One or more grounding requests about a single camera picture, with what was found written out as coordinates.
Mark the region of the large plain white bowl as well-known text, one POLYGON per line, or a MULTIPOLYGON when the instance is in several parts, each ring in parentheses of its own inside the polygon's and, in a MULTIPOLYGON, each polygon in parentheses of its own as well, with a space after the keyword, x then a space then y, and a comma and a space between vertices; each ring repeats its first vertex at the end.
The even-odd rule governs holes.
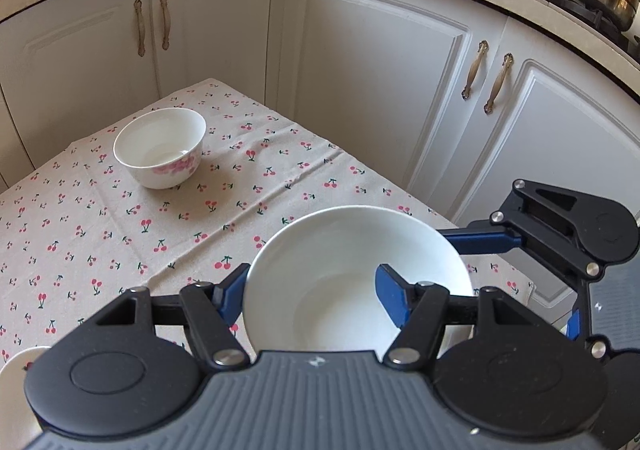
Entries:
POLYGON ((399 330, 376 296, 382 264, 410 285, 473 293, 462 258, 431 226, 382 207, 331 207, 284 227, 250 265, 243 322, 254 352, 384 355, 399 330))

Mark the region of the white floral bowl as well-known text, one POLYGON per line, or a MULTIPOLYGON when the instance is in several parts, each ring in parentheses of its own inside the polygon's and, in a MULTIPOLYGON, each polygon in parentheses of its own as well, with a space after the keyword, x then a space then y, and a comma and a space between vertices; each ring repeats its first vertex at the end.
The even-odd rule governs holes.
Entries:
POLYGON ((204 117, 186 108, 164 108, 140 115, 116 136, 113 153, 146 189, 181 185, 201 164, 207 132, 204 117))

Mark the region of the stained white fruit plate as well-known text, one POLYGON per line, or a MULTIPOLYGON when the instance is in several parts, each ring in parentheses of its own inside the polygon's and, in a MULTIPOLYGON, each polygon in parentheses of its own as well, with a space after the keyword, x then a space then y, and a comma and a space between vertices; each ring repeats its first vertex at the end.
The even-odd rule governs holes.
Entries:
POLYGON ((48 346, 31 347, 11 357, 1 370, 0 441, 2 449, 23 449, 41 434, 29 407, 24 383, 28 369, 48 346))

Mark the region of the cherry print tablecloth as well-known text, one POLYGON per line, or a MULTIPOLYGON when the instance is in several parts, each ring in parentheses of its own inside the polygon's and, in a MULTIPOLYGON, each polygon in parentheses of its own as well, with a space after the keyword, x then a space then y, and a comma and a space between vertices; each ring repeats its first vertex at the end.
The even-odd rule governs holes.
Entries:
POLYGON ((250 262, 282 228, 338 205, 374 205, 434 228, 446 218, 341 146, 208 79, 160 101, 207 123, 202 161, 167 190, 115 159, 113 123, 1 194, 1 358, 49 347, 118 294, 174 294, 250 262))

